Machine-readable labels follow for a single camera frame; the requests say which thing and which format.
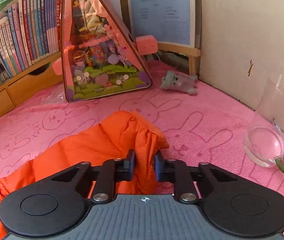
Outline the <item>triangular pink toy box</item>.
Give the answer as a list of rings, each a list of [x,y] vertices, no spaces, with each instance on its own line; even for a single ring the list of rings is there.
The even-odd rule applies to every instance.
[[[61,54],[67,101],[144,89],[144,59],[110,0],[63,0]]]

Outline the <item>orange puffer jacket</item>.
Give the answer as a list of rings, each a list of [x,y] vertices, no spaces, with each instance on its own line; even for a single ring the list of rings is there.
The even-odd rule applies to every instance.
[[[52,145],[33,160],[0,179],[0,202],[9,193],[44,179],[82,161],[102,165],[104,161],[125,158],[135,151],[137,167],[131,182],[117,185],[118,193],[153,194],[157,182],[153,158],[158,150],[169,148],[164,133],[137,112],[117,111],[101,123]],[[0,222],[0,239],[5,237]]]

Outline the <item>clear glass bowl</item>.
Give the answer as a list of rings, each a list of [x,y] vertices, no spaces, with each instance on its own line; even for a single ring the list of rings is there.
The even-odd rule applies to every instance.
[[[255,126],[245,135],[244,150],[256,165],[273,167],[276,165],[275,157],[284,154],[284,140],[275,129]]]

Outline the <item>wooden desk drawer shelf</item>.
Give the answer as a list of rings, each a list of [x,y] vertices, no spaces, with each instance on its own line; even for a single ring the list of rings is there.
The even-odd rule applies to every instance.
[[[57,75],[52,66],[60,56],[61,53],[58,52],[36,62],[0,86],[0,117],[27,101],[38,91],[63,81],[62,76]]]

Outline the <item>grey plush toy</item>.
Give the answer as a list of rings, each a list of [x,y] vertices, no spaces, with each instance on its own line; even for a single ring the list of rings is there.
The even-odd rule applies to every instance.
[[[189,95],[196,95],[196,80],[197,75],[186,75],[184,73],[178,74],[174,71],[168,70],[166,75],[162,78],[161,89],[176,90]]]

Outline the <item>pink bunny towel mat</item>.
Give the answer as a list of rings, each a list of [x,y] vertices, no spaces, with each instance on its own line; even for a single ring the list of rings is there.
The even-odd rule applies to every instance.
[[[48,153],[54,172],[90,159],[89,128],[97,128],[116,111],[135,111],[160,129],[169,144],[167,158],[195,166],[202,161],[241,175],[284,196],[284,174],[254,164],[245,154],[243,138],[253,112],[233,98],[198,83],[198,93],[162,90],[169,69],[150,62],[153,86],[98,100],[68,103],[62,85],[39,91],[30,100],[0,118],[0,199],[8,176],[17,174],[20,187],[34,176],[24,167]],[[0,222],[0,239],[5,231]]]

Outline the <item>blue printed paper sheet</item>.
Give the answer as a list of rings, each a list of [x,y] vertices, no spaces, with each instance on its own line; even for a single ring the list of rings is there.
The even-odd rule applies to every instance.
[[[153,35],[158,42],[195,46],[195,0],[128,0],[133,36]]]

